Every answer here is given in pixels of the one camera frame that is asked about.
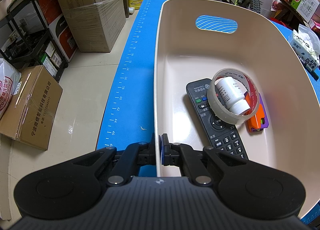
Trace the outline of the clear tape roll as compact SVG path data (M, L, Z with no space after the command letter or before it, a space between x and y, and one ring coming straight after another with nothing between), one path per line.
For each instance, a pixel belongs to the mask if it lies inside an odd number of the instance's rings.
M224 68L213 76L207 98L210 108L222 121L240 125L255 116L260 100L252 79L243 71Z

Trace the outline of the white pill bottle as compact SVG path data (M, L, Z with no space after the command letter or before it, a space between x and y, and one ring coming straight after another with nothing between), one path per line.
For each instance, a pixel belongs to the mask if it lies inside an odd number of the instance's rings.
M222 97L226 108L231 113L242 115L250 109L243 92L232 77L229 76L221 79L216 84L216 89Z

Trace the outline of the beige plastic storage bin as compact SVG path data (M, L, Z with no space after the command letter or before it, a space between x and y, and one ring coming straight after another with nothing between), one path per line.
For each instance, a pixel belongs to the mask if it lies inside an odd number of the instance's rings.
M319 101L287 36L265 17L213 0L167 0L155 50L155 135L203 149L209 140L186 86L220 75L249 78L269 126L237 129L250 160L297 177L306 190L299 216L319 201Z

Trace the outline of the black marker pen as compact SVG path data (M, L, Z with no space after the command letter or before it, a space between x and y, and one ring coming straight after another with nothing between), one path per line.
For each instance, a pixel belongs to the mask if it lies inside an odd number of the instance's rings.
M319 76L316 74L316 72L312 70L302 58L300 58L300 62L302 63L303 67L308 71L308 73L317 81L319 79Z

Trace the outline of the blue silicone baking mat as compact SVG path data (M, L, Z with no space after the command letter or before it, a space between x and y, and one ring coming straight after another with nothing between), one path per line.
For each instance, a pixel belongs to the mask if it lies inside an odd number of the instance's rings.
M137 14L110 90L98 148L124 149L132 142L148 141L152 134L155 135L155 50L161 7L165 1L145 0ZM272 23L287 36L288 41L291 31ZM319 101L319 82L308 76ZM309 222L318 214L319 201L301 218Z

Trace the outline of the black remote control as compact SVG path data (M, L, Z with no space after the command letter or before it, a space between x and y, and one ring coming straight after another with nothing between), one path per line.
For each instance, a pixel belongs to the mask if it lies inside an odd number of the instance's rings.
M236 126L218 118L209 105L207 91L210 88L211 81L211 79L206 78L186 85L187 95L204 133L212 147L231 155L248 159Z

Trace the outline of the orange purple toy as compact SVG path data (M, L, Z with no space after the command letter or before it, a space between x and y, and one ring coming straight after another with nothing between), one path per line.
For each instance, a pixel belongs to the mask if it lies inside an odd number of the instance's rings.
M257 113L246 121L250 133L263 131L269 127L269 121L261 95L259 94L259 108Z

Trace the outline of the floor cardboard box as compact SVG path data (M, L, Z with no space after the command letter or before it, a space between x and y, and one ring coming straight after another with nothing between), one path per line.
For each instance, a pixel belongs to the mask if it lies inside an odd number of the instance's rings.
M62 88L45 66L21 71L16 93L1 118L1 134L46 151Z

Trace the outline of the white red plastic bag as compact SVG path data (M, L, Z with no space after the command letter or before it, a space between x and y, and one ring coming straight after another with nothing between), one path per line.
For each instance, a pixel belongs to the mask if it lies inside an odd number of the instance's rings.
M20 82L21 73L2 57L0 63L0 118L2 118Z

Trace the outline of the large stacked cardboard box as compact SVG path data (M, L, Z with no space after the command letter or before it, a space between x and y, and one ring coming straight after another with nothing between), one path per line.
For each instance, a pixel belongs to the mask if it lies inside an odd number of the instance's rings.
M123 0L58 0L81 52L109 53L125 25Z

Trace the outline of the black metal shelf rack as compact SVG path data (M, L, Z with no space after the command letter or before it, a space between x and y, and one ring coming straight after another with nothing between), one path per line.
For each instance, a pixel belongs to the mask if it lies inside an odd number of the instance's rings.
M43 65L56 81L68 67L35 0L12 0L1 13L1 57L16 69Z

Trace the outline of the white tissue pack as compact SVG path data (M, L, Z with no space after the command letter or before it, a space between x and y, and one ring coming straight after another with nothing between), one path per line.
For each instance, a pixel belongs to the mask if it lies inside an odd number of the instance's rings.
M289 44L312 70L319 67L319 38L314 31L299 24L289 36Z

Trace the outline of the red white appliance box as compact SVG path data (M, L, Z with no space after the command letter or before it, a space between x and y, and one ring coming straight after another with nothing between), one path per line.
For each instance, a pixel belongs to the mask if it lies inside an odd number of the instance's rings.
M78 46L62 13L58 0L38 0L49 30L63 57L70 62Z

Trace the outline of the green white product box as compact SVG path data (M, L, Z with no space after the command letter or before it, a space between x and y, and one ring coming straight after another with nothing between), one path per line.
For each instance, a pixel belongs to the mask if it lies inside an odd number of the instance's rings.
M291 7L306 21L309 22L319 6L318 0L292 0Z

